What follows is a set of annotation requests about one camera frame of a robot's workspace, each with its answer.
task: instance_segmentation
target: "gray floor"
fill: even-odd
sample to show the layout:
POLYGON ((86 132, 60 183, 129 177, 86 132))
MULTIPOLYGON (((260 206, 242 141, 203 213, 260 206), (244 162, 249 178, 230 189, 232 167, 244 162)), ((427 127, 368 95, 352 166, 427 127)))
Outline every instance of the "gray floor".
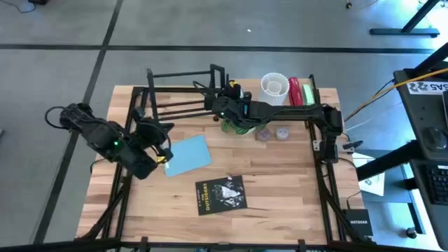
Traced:
MULTIPOLYGON (((10 0, 26 8, 25 1, 10 0)), ((387 1, 359 10, 368 1, 144 1, 126 0, 113 45, 309 46, 331 48, 437 48, 438 38, 371 37, 373 27, 401 27, 417 11, 417 0, 387 1)), ((115 1, 50 0, 33 13, 19 14, 0 3, 2 43, 100 45, 115 1)), ((419 25, 443 32, 435 8, 419 25)), ((50 128, 43 113, 50 106, 80 102, 98 51, 0 50, 0 246, 32 241, 67 144, 68 134, 50 128)), ((114 85, 144 85, 145 69, 155 73, 204 70, 219 64, 233 78, 260 78, 271 71, 287 76, 314 74, 319 87, 338 89, 342 111, 349 114, 389 81, 393 71, 414 67, 422 54, 346 54, 296 52, 169 52, 108 51, 94 89, 91 106, 105 116, 114 85)), ((162 85, 187 85, 174 79, 162 85)), ((413 139, 403 105, 391 92, 346 124, 363 148, 393 149, 413 139)), ((72 239, 95 154, 80 140, 73 154, 47 241, 72 239)), ((373 218, 385 219, 385 206, 370 206, 373 218)), ((375 228, 380 244, 401 245, 396 232, 409 227, 403 218, 375 228)), ((425 247, 424 242, 416 244, 425 247)))

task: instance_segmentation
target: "blue card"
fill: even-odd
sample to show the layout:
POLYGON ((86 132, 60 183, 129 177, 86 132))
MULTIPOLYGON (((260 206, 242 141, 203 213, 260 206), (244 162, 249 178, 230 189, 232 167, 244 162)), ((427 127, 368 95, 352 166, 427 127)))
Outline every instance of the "blue card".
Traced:
POLYGON ((204 135, 173 143, 171 152, 173 158, 165 163, 165 174, 168 177, 211 164, 210 152, 204 135))

